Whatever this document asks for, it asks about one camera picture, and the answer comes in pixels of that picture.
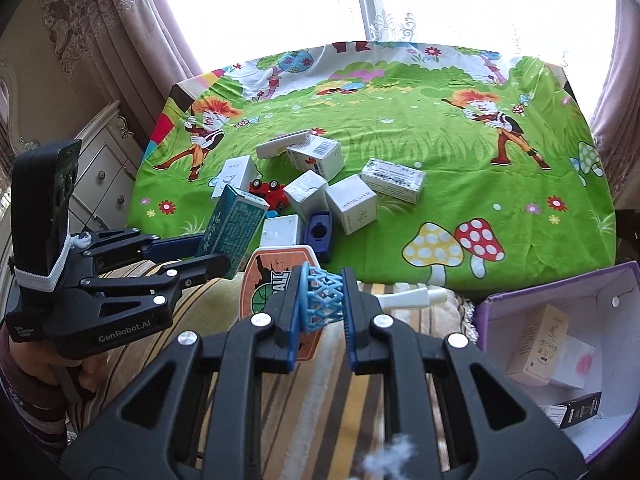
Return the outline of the person left hand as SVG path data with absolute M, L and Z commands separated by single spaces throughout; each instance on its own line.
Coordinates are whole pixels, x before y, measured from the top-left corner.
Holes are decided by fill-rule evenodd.
M 49 341 L 15 342 L 9 338 L 9 354 L 22 372 L 50 386 L 58 384 L 55 371 L 59 367 L 79 367 L 78 382 L 92 392 L 98 390 L 108 375 L 108 353 L 75 361 L 60 356 Z

